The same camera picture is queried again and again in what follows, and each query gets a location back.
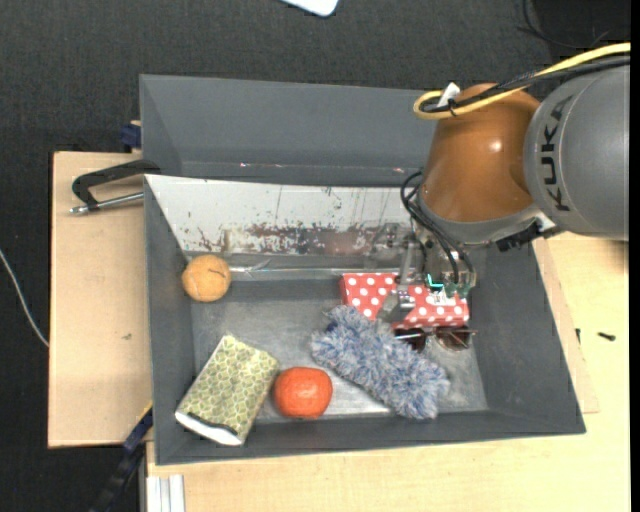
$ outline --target blue fluffy object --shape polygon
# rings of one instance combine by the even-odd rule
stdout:
[[[394,338],[389,326],[351,306],[338,306],[329,317],[327,331],[311,340],[319,365],[358,384],[400,416],[438,415],[438,401],[449,391],[444,369]]]

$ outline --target wire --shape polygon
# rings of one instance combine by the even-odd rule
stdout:
[[[451,268],[453,269],[453,282],[458,284],[460,281],[460,271],[458,268],[458,262],[455,260],[452,251],[456,251],[458,253],[458,257],[464,261],[467,266],[467,270],[470,273],[475,273],[473,264],[469,255],[462,249],[458,243],[453,240],[447,233],[444,231],[436,222],[433,221],[429,216],[427,216],[415,202],[412,202],[411,199],[417,194],[421,183],[418,183],[409,194],[406,193],[407,187],[409,183],[411,183],[415,178],[422,175],[422,171],[418,171],[412,175],[410,175],[402,184],[400,188],[400,198],[402,200],[402,204],[411,215],[411,218],[415,220],[418,224],[422,225],[426,229],[428,229],[435,236],[436,240],[442,247],[449,263],[451,264]]]
[[[471,98],[467,98],[459,103],[457,103],[455,100],[452,100],[449,105],[435,108],[431,107],[429,108],[429,110],[425,110],[425,105],[429,101],[435,98],[440,98],[442,96],[442,91],[428,91],[414,102],[413,112],[420,119],[427,120],[448,119],[454,116],[467,114],[482,107],[486,107],[491,103],[500,101],[508,96],[511,96],[512,94],[515,94],[518,91],[522,91],[540,78],[549,78],[558,73],[566,74],[567,71],[573,68],[578,68],[579,70],[579,66],[582,66],[590,61],[600,59],[608,55],[628,53],[630,51],[631,43],[618,43],[603,46],[602,48],[597,48],[595,50],[591,50],[580,55],[565,59],[541,71],[537,71],[535,73],[525,73],[524,75],[520,75],[515,79],[503,84],[493,86],[490,89],[483,91],[483,93]]]
[[[38,336],[40,341],[46,347],[49,347],[49,342],[47,341],[47,338],[44,337],[44,335],[42,334],[42,331],[40,331],[40,329],[36,325],[36,322],[33,319],[33,316],[31,315],[31,311],[29,311],[29,306],[27,306],[27,301],[24,298],[24,294],[22,293],[22,289],[20,288],[20,284],[18,283],[18,279],[16,278],[15,273],[11,269],[11,265],[9,265],[9,262],[7,261],[7,258],[5,257],[4,253],[2,252],[2,249],[0,249],[0,259],[2,260],[2,263],[4,264],[4,267],[7,269],[7,273],[9,274],[9,277],[11,278],[11,281],[13,282],[13,286],[15,287],[16,293],[18,294],[18,298],[20,299],[20,304],[22,304],[22,309],[24,310],[24,313],[27,316],[27,319],[29,320],[29,323],[31,324],[31,327],[33,328],[33,331],[36,333],[36,336]]]
[[[528,9],[528,4],[530,2],[527,2],[527,0],[523,0],[522,2],[522,17],[524,18],[525,23],[527,24],[526,27],[516,27],[518,30],[526,33],[526,34],[531,34],[533,36],[536,36],[540,39],[542,39],[543,41],[546,41],[547,43],[551,43],[554,44],[556,46],[562,46],[564,48],[569,48],[571,50],[578,50],[579,48],[582,48],[583,46],[579,46],[579,45],[572,45],[572,44],[568,44],[565,43],[563,41],[558,41],[557,39],[553,39],[551,37],[549,37],[547,34],[545,34],[543,31],[537,29],[534,24],[533,21],[531,20],[531,16],[529,15],[529,9]],[[622,24],[619,25],[618,27],[630,27],[630,25],[628,24]],[[602,34],[600,34],[598,37],[596,37],[591,44],[588,46],[588,48],[593,48],[596,44],[598,44],[602,39],[604,39],[613,29],[610,30],[606,30],[605,32],[603,32]]]

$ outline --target yellow cable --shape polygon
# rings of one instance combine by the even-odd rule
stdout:
[[[599,59],[601,57],[604,57],[606,55],[612,55],[615,53],[625,53],[625,52],[630,52],[631,51],[631,43],[618,43],[618,44],[612,44],[609,46],[603,46],[602,48],[597,48],[595,50],[591,50],[589,52],[586,53],[582,53],[580,55],[576,55],[574,57],[570,57],[566,60],[563,60],[561,62],[559,62],[558,64],[555,64],[553,66],[550,66],[548,68],[543,69],[542,71],[538,71],[537,73],[535,73],[533,76],[537,77],[537,76],[542,76],[542,75],[546,75],[549,73],[553,73],[555,71],[560,71],[563,69],[569,69],[572,67],[575,67],[579,64],[583,64],[585,62],[588,62],[590,60],[594,60],[594,59]],[[440,120],[440,119],[448,119],[450,117],[454,117],[454,116],[459,116],[459,115],[463,115],[463,114],[467,114],[469,112],[473,112],[474,110],[477,110],[479,108],[485,107],[491,103],[494,103],[496,101],[500,101],[504,98],[506,98],[507,96],[510,96],[511,94],[514,94],[518,91],[522,91],[523,89],[526,89],[527,86],[522,86],[522,87],[518,87],[517,89],[512,89],[510,91],[505,91],[503,93],[500,94],[496,94],[495,96],[491,96],[489,98],[485,98],[483,100],[478,100],[475,103],[472,103],[470,105],[466,105],[463,107],[458,107],[453,111],[446,111],[446,112],[423,112],[422,110],[420,110],[420,106],[428,100],[432,100],[434,98],[439,98],[440,96],[442,96],[442,92],[443,91],[428,91],[426,93],[424,93],[422,96],[420,96],[413,104],[413,113],[419,117],[420,119],[428,119],[428,120]]]

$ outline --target beige table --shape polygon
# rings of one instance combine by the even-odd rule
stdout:
[[[55,155],[52,449],[122,442],[151,396],[140,204],[95,216],[68,214],[79,204],[70,190],[75,176],[135,158]],[[96,196],[139,189],[138,179]],[[585,435],[162,467],[153,463],[149,442],[145,471],[183,474],[189,512],[628,510],[626,249],[569,234],[535,244],[585,414]]]

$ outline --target gift box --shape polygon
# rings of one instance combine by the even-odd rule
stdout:
[[[374,320],[384,300],[396,288],[397,273],[347,273],[340,279],[340,292],[344,304],[355,307]],[[415,307],[402,322],[392,324],[394,329],[413,327],[462,327],[469,320],[469,305],[457,294],[447,297],[428,286],[410,285],[409,294]]]

